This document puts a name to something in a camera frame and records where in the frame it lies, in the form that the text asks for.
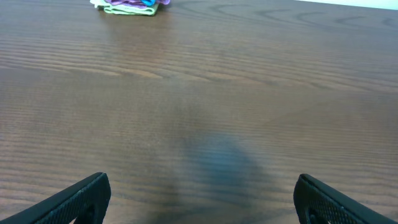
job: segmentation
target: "folded cloth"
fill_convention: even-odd
[[[132,6],[145,8],[146,6],[153,6],[154,4],[169,4],[170,0],[105,0],[107,3],[112,4],[113,6],[124,5],[124,6]]]
[[[118,4],[113,6],[112,4],[106,2],[105,0],[90,0],[94,7],[97,9],[103,9],[107,13],[119,14],[119,15],[145,15],[153,16],[159,4],[154,4],[153,6],[144,7],[133,7],[125,6],[123,4]]]

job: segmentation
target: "wood grain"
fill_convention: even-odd
[[[0,6],[0,219],[101,171],[105,223],[298,223],[301,173],[398,221],[395,11]]]

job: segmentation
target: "brown wooden tabletop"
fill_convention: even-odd
[[[397,11],[0,7],[0,219],[106,172],[105,223],[298,223],[308,173],[398,221]]]

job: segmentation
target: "purple towel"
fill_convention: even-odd
[[[107,3],[112,4],[113,6],[124,5],[131,7],[138,7],[140,9],[145,9],[147,6],[141,2],[141,0],[105,0]],[[156,0],[156,3],[159,4],[169,4],[170,0]]]

